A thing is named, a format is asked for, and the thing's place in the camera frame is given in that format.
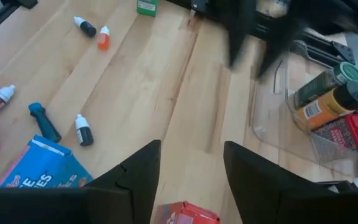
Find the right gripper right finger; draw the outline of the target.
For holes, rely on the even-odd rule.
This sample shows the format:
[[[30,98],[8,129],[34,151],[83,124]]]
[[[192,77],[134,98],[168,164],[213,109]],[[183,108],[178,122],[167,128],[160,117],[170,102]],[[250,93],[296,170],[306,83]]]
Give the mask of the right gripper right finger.
[[[358,192],[333,192],[233,141],[223,159],[243,224],[358,224]]]

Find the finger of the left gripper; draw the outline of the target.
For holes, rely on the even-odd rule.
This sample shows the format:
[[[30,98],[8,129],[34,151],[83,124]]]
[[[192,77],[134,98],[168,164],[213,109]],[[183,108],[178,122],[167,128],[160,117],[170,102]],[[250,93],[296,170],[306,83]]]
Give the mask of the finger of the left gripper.
[[[267,28],[263,40],[265,48],[260,58],[259,71],[256,79],[261,79],[266,71],[276,62],[284,51],[301,32],[301,19],[298,17],[279,17],[264,20],[262,25]]]
[[[227,0],[224,15],[231,70],[236,68],[243,43],[255,25],[255,10],[256,0]]]

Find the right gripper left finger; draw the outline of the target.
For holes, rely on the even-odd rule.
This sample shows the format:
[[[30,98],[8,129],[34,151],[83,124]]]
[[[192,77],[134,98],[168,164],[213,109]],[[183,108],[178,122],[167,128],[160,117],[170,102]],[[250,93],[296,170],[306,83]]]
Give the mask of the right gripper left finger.
[[[149,224],[160,158],[153,140],[80,188],[0,188],[0,224]]]

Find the green lid spice jar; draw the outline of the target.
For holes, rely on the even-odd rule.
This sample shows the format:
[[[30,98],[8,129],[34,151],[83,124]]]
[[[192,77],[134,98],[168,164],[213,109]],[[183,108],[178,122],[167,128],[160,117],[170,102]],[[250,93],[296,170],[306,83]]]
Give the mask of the green lid spice jar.
[[[341,62],[334,68],[321,72],[294,93],[294,106],[298,110],[333,88],[349,81],[358,82],[358,69],[349,62]]]

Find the blue Rice Krispies box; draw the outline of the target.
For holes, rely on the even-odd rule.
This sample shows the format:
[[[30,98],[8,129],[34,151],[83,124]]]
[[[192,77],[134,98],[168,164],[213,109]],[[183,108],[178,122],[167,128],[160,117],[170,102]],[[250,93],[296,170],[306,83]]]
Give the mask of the blue Rice Krispies box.
[[[0,177],[0,187],[78,188],[93,180],[70,149],[35,135]]]

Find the orange spice jar black lid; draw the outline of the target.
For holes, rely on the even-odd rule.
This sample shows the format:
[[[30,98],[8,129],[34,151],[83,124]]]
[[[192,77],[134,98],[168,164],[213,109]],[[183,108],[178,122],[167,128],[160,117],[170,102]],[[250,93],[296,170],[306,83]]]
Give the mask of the orange spice jar black lid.
[[[350,81],[300,108],[293,119],[302,130],[318,127],[358,110],[358,82]]]

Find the red lid spice tin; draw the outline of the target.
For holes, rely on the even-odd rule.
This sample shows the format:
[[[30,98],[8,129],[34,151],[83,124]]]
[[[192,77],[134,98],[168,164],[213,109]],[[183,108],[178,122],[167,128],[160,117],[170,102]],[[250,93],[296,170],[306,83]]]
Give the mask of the red lid spice tin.
[[[358,151],[358,114],[349,114],[330,121],[313,132],[340,146]]]

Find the black dropper bottle white cap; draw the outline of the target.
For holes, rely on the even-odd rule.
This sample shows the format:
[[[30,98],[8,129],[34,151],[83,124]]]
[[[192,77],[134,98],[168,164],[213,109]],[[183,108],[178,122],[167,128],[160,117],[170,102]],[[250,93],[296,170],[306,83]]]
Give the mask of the black dropper bottle white cap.
[[[88,37],[94,37],[97,33],[96,28],[82,17],[75,16],[74,23]]]
[[[93,134],[91,128],[81,114],[77,114],[75,119],[76,136],[81,146],[90,146],[94,143]]]

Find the clear plastic bin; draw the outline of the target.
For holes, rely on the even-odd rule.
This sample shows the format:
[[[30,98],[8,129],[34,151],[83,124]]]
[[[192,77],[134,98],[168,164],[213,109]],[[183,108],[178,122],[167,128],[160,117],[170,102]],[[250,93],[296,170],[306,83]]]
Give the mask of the clear plastic bin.
[[[311,48],[297,40],[261,78],[254,91],[252,129],[264,143],[349,177],[358,176],[358,151],[310,131],[298,116],[293,94],[327,67],[310,60]]]

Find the small red cereal box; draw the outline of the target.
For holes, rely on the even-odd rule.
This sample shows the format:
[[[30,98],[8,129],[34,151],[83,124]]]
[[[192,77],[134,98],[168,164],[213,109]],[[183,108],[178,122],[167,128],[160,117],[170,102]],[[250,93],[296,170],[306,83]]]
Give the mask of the small red cereal box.
[[[220,224],[219,216],[190,202],[159,205],[153,224]]]

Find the green cereal box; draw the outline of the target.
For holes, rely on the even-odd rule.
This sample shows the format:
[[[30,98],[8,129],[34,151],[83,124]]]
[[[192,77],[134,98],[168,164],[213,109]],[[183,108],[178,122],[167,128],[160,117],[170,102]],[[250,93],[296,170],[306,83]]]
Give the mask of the green cereal box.
[[[142,15],[155,17],[158,0],[137,0],[137,12]]]

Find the blue icing tube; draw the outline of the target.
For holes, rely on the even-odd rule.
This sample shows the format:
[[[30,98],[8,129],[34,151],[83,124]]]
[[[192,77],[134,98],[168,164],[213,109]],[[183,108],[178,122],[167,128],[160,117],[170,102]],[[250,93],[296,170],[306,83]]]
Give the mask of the blue icing tube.
[[[31,103],[28,109],[30,115],[35,118],[44,138],[52,142],[59,142],[62,139],[60,133],[49,120],[46,109],[40,103]]]

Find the orange dropper bottle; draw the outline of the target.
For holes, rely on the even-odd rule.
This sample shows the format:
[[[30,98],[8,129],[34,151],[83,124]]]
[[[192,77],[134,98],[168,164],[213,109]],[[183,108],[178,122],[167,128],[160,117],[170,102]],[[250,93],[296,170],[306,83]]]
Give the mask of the orange dropper bottle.
[[[108,50],[110,46],[110,31],[107,26],[103,26],[98,37],[98,48]]]

